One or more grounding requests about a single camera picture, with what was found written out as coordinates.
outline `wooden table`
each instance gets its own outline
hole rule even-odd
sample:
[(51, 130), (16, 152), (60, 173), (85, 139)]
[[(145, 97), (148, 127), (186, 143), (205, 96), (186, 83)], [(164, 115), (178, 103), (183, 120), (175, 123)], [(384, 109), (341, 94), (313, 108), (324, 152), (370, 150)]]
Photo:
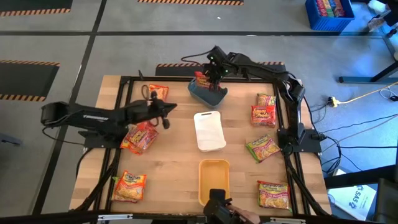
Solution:
[[(120, 78), (104, 76), (96, 107), (114, 108)], [(251, 105), (256, 104), (256, 93), (274, 95), (271, 84), (222, 83), (223, 87), (228, 88), (228, 94), (218, 111), (227, 145), (220, 151), (202, 153), (197, 146), (193, 115), (209, 109), (190, 96), (187, 82), (134, 82), (132, 100), (142, 99), (141, 86), (149, 83), (169, 86), (167, 101), (178, 106), (169, 114), (170, 129), (164, 130), (160, 125), (157, 128), (160, 134), (143, 155), (122, 149), (118, 175), (124, 170), (137, 175), (146, 174), (147, 184), (143, 201), (136, 204), (113, 202), (112, 212), (201, 215), (203, 207), (198, 202), (199, 162), (204, 159), (226, 159), (230, 163), (229, 188), (235, 206), (264, 216), (292, 215), (287, 210), (261, 208), (257, 204), (257, 180), (287, 183), (282, 154), (274, 154), (256, 164), (244, 147), (248, 141), (264, 134), (271, 135), (277, 141), (278, 125), (275, 128), (251, 125)], [(287, 124), (284, 104), (282, 111), (284, 123)], [(312, 127), (305, 103), (302, 104), (302, 122), (306, 128)], [(312, 153), (300, 155), (306, 186), (323, 209), (331, 213), (319, 159)], [(104, 149), (93, 149), (82, 160), (70, 208), (79, 206), (98, 183), (103, 156)], [(303, 213), (301, 194), (297, 186), (295, 189), (298, 210)], [(108, 184), (104, 187), (100, 208), (104, 208), (107, 192)]]

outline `yellow tray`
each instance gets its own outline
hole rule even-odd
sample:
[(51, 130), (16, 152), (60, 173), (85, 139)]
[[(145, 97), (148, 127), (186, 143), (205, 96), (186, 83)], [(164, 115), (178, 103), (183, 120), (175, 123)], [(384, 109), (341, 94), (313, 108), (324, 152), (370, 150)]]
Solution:
[(224, 189), (229, 198), (229, 162), (223, 159), (205, 159), (199, 163), (199, 203), (209, 201), (210, 189)]

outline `blue basket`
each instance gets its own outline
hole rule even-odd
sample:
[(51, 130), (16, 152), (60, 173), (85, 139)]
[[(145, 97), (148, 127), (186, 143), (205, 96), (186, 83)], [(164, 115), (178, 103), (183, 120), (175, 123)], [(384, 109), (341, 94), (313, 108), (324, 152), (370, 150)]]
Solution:
[(317, 1), (307, 0), (305, 2), (305, 8), (307, 9), (311, 29), (335, 32), (343, 31), (349, 22), (355, 19), (355, 16), (349, 0), (340, 0), (340, 2), (346, 17), (322, 17), (318, 12)]
[(203, 103), (208, 108), (215, 110), (221, 104), (224, 97), (228, 93), (228, 89), (224, 88), (221, 91), (209, 91), (205, 88), (197, 86), (196, 78), (188, 84), (188, 90), (191, 96)]

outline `instant noodle packet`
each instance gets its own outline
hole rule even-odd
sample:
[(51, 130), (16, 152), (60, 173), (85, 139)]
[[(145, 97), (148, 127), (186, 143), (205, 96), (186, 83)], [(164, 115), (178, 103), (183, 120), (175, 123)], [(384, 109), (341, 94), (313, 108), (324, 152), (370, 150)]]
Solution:
[(251, 106), (251, 123), (255, 126), (275, 127), (275, 105)]
[(155, 91), (157, 93), (158, 99), (166, 101), (167, 94), (169, 93), (169, 87), (149, 84), (149, 92), (152, 93), (153, 91)]
[(257, 181), (259, 206), (263, 208), (289, 209), (289, 186)]
[(252, 154), (257, 163), (262, 162), (272, 154), (280, 151), (279, 146), (275, 144), (274, 140), (268, 134), (258, 140), (246, 143), (246, 148)]
[(116, 184), (113, 199), (119, 202), (132, 203), (137, 203), (144, 199), (146, 178), (146, 175), (132, 175), (125, 170), (123, 176)]
[(257, 93), (258, 106), (272, 106), (275, 105), (275, 97), (263, 93)]
[(209, 89), (211, 83), (208, 81), (206, 75), (202, 74), (202, 72), (195, 72), (196, 84), (199, 87)]
[(154, 142), (158, 132), (148, 121), (133, 126), (124, 137), (120, 148), (141, 155)]

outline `black and yellow hazard stripe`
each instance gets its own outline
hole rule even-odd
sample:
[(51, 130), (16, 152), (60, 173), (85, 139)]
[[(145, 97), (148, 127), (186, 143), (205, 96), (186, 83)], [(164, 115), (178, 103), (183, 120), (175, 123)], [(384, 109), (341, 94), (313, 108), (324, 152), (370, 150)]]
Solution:
[(160, 63), (157, 67), (199, 67), (197, 63)]
[(0, 94), (0, 100), (44, 101), (45, 96)]
[(70, 12), (73, 0), (0, 0), (0, 17)]
[(223, 6), (242, 6), (243, 0), (138, 0), (143, 3), (169, 3), (169, 4), (211, 4)]
[[(259, 62), (262, 65), (284, 65), (284, 62)], [(199, 67), (197, 63), (160, 63), (157, 67)]]
[(58, 62), (0, 60), (0, 100), (44, 101)]
[(262, 65), (284, 65), (284, 62), (261, 62)]
[(58, 14), (67, 13), (70, 9), (38, 9), (38, 10), (22, 10), (22, 11), (3, 11), (0, 12), (0, 17), (4, 16), (32, 16), (42, 14)]
[[(284, 62), (259, 62), (267, 67), (284, 71)], [(203, 64), (197, 63), (160, 63), (156, 66), (155, 76), (192, 77), (195, 72), (202, 72)]]
[(18, 63), (25, 65), (54, 65), (60, 66), (58, 62), (35, 62), (35, 61), (23, 61), (23, 60), (0, 60), (0, 63)]

